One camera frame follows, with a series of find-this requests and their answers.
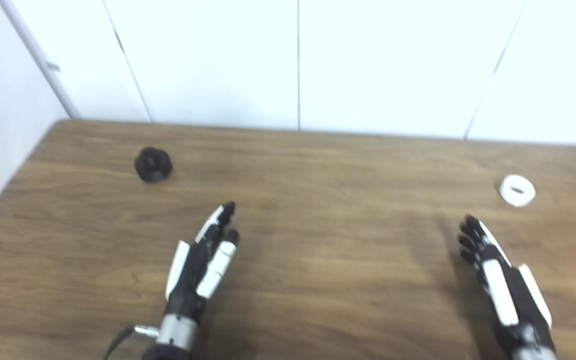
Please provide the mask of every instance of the cable connector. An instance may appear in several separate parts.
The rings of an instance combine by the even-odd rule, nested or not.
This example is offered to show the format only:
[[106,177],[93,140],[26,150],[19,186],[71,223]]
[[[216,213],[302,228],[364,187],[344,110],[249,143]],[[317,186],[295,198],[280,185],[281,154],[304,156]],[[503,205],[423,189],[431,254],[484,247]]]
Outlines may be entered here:
[[134,332],[140,335],[146,335],[149,338],[156,338],[160,335],[160,330],[155,326],[135,325]]

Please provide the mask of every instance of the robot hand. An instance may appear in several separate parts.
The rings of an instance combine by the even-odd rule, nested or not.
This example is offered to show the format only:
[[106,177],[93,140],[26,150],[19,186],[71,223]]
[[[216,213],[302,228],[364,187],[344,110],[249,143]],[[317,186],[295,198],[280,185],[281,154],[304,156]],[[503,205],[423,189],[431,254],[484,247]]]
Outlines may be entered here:
[[555,360],[553,318],[528,266],[512,266],[478,219],[468,215],[461,231],[461,257],[475,268],[494,308],[494,332],[505,354],[514,360]]
[[179,241],[168,274],[164,318],[143,360],[190,358],[206,303],[237,249],[239,233],[226,230],[234,212],[234,202],[224,203],[203,224],[194,244]]

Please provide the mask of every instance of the silver cylinder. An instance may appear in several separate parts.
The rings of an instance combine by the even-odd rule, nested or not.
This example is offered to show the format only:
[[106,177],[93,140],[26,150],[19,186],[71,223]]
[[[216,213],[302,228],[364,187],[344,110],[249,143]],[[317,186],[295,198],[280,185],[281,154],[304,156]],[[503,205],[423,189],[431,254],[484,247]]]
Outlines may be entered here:
[[168,344],[190,351],[197,335],[197,323],[190,317],[166,314],[161,322],[157,344]]

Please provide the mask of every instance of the black cable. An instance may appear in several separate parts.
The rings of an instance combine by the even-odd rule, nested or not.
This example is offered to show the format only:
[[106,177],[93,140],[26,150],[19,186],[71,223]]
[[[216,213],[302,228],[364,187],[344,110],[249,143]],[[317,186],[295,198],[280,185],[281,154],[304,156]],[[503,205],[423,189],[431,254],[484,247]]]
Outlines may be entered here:
[[103,360],[108,360],[108,358],[110,358],[110,354],[112,354],[113,351],[115,351],[115,349],[117,349],[119,344],[124,342],[124,340],[126,340],[126,338],[130,337],[130,335],[134,332],[135,332],[134,326],[124,328],[124,330],[121,331],[119,333],[119,335],[117,335],[117,337],[115,337],[114,340],[112,340],[112,342],[110,342],[110,346],[108,346],[108,350],[105,352],[105,356],[103,356]]

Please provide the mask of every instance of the wooden table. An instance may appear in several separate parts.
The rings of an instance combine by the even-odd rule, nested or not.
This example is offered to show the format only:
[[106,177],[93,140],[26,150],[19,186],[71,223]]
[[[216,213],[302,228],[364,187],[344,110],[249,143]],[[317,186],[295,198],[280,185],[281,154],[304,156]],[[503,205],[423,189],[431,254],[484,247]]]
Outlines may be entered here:
[[[160,184],[133,169],[151,145],[174,163]],[[496,192],[511,173],[526,208]],[[177,240],[228,200],[242,240],[198,360],[503,359],[457,255],[466,213],[530,264],[576,360],[574,147],[96,121],[57,123],[0,196],[0,360],[98,359],[158,326]]]

